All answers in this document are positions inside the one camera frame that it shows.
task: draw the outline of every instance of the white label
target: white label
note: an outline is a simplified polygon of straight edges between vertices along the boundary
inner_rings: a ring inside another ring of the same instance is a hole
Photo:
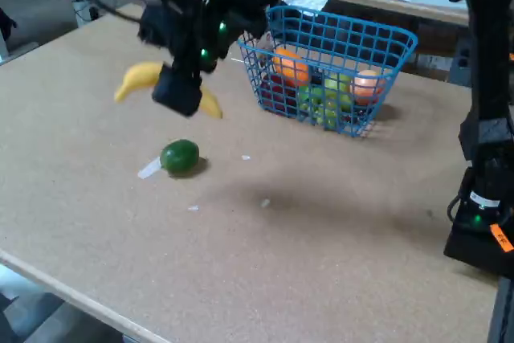
[[[477,204],[481,206],[486,206],[487,208],[497,208],[498,206],[500,206],[500,201],[487,200],[486,198],[479,196],[475,192],[471,192],[469,198]]]
[[[137,176],[143,180],[150,177],[152,174],[161,170],[161,159],[157,157],[155,160],[150,162],[143,170],[141,170]]]

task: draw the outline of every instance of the small paper scrap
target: small paper scrap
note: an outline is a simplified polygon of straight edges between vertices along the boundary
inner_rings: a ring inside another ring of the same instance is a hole
[[[161,158],[157,157],[155,160],[150,162],[144,169],[140,170],[137,176],[145,180],[150,177],[152,174],[155,174],[157,171],[161,170]]]

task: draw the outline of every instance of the wire basket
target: wire basket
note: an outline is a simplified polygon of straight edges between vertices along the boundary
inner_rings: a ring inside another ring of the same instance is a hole
[[[267,20],[264,38],[238,41],[259,105],[352,137],[369,127],[418,44],[402,28],[296,6],[272,7]]]

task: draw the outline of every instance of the banana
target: banana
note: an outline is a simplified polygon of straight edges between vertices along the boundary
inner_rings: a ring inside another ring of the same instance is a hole
[[[153,88],[159,80],[162,62],[141,62],[133,65],[125,73],[123,84],[117,90],[114,100],[121,102],[128,94],[143,88]]]
[[[223,112],[219,107],[218,98],[205,86],[201,86],[200,91],[202,91],[202,99],[200,100],[199,106],[200,110],[213,118],[223,118]]]
[[[159,81],[162,66],[162,62],[141,62],[130,67],[125,73],[123,84],[114,95],[114,100],[121,102],[131,92],[155,87]],[[213,118],[222,118],[223,113],[216,96],[205,86],[201,86],[200,90],[202,91],[202,99],[198,108]]]

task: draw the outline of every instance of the green lime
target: green lime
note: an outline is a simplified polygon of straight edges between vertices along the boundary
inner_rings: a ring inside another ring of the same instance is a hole
[[[178,140],[161,151],[161,168],[172,174],[191,171],[200,159],[200,149],[194,142]]]

